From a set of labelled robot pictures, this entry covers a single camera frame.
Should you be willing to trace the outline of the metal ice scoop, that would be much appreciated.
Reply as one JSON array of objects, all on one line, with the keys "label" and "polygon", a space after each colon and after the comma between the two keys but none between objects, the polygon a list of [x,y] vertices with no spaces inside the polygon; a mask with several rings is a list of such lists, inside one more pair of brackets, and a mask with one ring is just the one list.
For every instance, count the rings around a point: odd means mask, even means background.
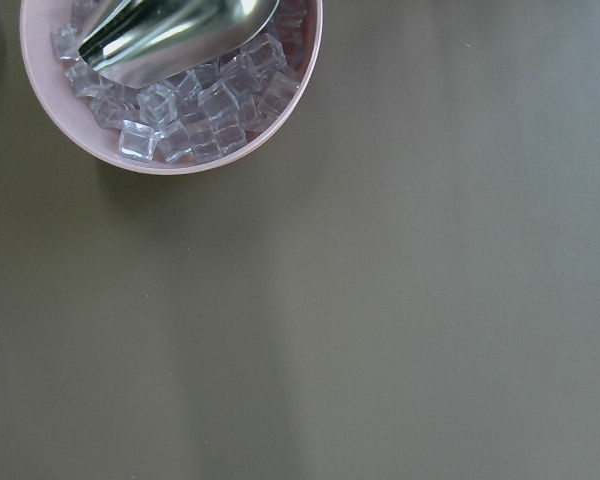
[{"label": "metal ice scoop", "polygon": [[277,1],[102,1],[78,53],[115,83],[143,88],[221,57],[259,34]]}]

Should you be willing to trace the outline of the clear ice cubes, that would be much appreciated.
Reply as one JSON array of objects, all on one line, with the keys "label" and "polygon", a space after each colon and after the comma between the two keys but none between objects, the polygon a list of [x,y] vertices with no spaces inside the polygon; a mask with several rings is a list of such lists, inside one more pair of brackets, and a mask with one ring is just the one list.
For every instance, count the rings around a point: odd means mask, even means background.
[{"label": "clear ice cubes", "polygon": [[98,6],[67,2],[67,21],[50,32],[89,145],[155,168],[214,163],[251,145],[296,103],[308,68],[307,1],[280,2],[243,46],[142,88],[107,79],[80,58],[80,36]]}]

